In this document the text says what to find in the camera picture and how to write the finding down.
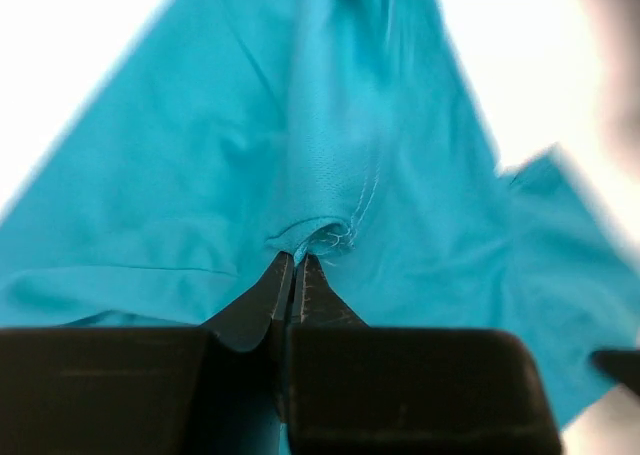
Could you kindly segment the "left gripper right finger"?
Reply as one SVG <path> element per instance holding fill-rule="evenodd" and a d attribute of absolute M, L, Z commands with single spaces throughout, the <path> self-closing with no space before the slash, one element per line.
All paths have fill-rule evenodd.
<path fill-rule="evenodd" d="M 536 365 L 500 330 L 366 325 L 317 258 L 299 267 L 286 335 L 294 454 L 559 454 Z"/>

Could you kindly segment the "teal t shirt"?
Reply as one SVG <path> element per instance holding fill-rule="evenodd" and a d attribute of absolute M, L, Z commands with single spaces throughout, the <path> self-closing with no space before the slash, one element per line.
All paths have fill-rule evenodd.
<path fill-rule="evenodd" d="M 366 322 L 492 327 L 556 420 L 639 275 L 546 152 L 499 174 L 436 0 L 175 0 L 1 225 L 1 323 L 199 324 L 279 252 Z"/>

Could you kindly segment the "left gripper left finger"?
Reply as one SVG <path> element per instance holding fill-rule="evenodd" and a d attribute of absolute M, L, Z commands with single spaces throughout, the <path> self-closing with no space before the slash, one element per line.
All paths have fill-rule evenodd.
<path fill-rule="evenodd" d="M 1 333 L 5 454 L 275 454 L 277 332 L 294 264 L 279 254 L 200 326 Z"/>

